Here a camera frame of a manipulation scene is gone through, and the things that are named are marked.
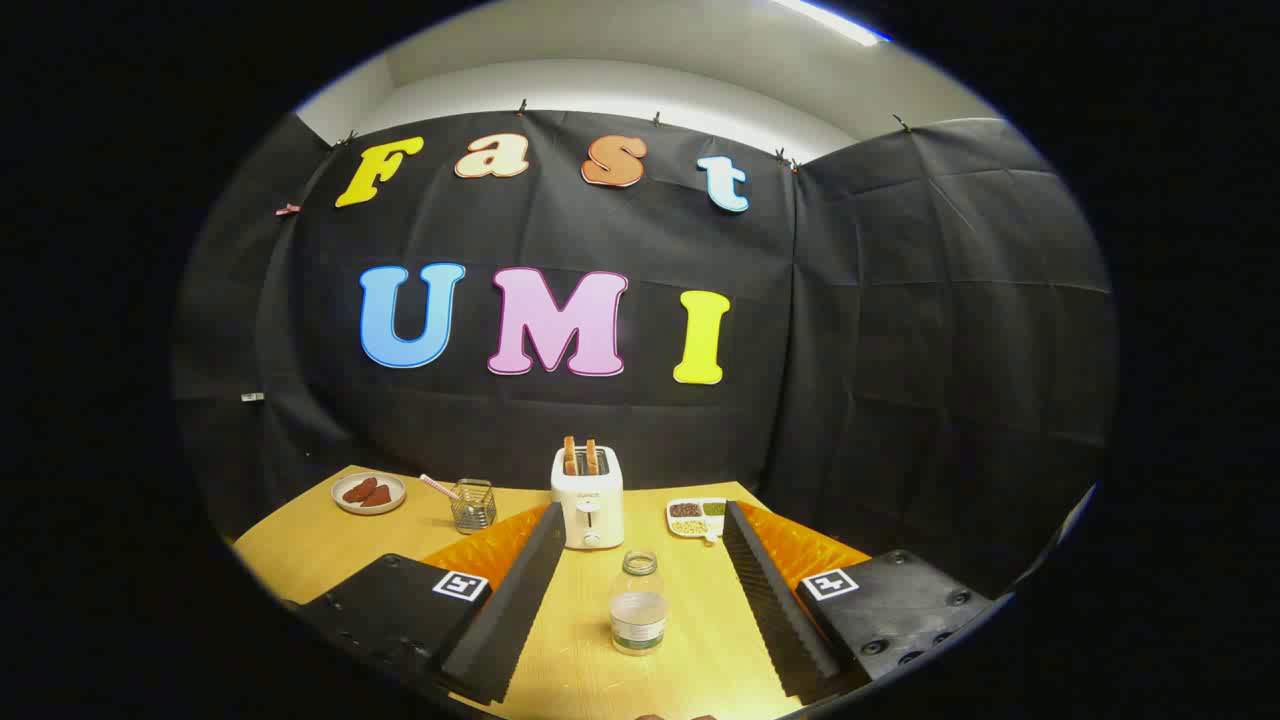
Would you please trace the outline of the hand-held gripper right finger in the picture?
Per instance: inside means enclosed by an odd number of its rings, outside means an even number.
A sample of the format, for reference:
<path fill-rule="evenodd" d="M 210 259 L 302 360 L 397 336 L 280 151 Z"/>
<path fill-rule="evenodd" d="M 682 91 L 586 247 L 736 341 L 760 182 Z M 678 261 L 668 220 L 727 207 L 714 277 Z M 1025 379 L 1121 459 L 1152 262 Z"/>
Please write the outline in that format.
<path fill-rule="evenodd" d="M 941 650 L 993 601 L 906 550 L 869 556 L 730 501 L 722 541 L 786 694 L 809 705 Z"/>

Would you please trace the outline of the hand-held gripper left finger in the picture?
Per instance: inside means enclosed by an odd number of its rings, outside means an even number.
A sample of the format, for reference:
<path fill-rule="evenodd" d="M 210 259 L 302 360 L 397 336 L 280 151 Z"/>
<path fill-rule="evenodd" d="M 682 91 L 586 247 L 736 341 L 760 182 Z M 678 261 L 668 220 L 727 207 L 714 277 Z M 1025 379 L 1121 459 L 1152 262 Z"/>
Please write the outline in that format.
<path fill-rule="evenodd" d="M 547 503 L 424 560 L 384 553 L 291 607 L 411 688 L 500 703 L 563 550 L 563 509 Z"/>

